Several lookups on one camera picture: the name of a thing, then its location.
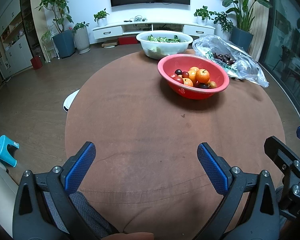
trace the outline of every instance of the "blue plant pot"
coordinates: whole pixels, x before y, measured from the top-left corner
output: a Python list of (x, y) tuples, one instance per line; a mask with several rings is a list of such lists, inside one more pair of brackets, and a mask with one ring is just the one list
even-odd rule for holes
[(66, 30), (52, 37), (61, 58), (70, 57), (75, 52), (71, 30)]
[(235, 45), (242, 47), (245, 51), (248, 51), (252, 38), (253, 35), (251, 33), (247, 33), (243, 30), (233, 27), (230, 41), (232, 41)]

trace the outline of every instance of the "brown tablecloth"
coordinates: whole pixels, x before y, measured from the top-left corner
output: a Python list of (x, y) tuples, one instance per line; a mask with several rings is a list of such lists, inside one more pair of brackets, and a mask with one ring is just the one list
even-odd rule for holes
[(222, 199), (197, 159), (198, 145), (208, 142), (245, 172), (270, 171), (276, 186), (281, 172), (263, 144), (272, 135), (284, 142), (284, 131), (262, 87), (230, 80), (225, 91), (190, 100), (171, 90), (157, 63), (138, 52), (96, 72), (68, 112), (66, 154), (76, 154), (86, 141), (96, 145), (80, 190), (118, 230), (187, 240)]

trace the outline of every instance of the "tv stand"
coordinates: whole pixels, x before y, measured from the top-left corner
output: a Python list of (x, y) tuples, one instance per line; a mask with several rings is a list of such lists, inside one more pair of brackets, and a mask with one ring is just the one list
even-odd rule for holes
[(139, 34), (153, 30), (175, 30), (190, 36), (200, 36), (202, 34), (214, 34), (215, 28), (203, 26), (197, 23), (181, 23), (174, 21), (146, 21), (146, 22), (116, 22), (106, 26), (92, 29), (95, 39), (110, 38), (123, 35)]

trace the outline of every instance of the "red box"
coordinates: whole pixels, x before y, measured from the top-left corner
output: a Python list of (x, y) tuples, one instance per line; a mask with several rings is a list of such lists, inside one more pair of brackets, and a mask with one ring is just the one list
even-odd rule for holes
[(137, 44), (138, 40), (135, 36), (118, 38), (119, 45)]
[(42, 67), (42, 62), (41, 62), (39, 56), (35, 56), (30, 61), (31, 61), (31, 64), (32, 64), (34, 69), (39, 69), (39, 68)]

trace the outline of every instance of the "plant pot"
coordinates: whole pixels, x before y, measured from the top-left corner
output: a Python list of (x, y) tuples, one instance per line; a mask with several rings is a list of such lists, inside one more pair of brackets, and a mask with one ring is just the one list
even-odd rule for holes
[(197, 23), (198, 24), (200, 24), (200, 25), (207, 25), (207, 21), (208, 21), (208, 18), (205, 18), (204, 20), (202, 20), (201, 16), (197, 16)]
[(251, 33), (247, 33), (243, 30), (233, 27), (230, 41), (232, 41), (235, 45), (242, 47), (245, 51), (248, 51), (252, 38), (253, 35)]
[(219, 36), (220, 38), (222, 38), (225, 41), (229, 41), (231, 33), (222, 30), (221, 25), (217, 24), (216, 30), (215, 30), (215, 35)]
[(87, 27), (80, 28), (73, 31), (74, 44), (77, 47), (79, 54), (88, 52), (90, 50), (90, 41)]
[(75, 52), (71, 30), (66, 30), (52, 37), (61, 58), (70, 57)]
[(106, 26), (108, 24), (107, 17), (102, 19), (97, 19), (97, 23), (99, 27)]

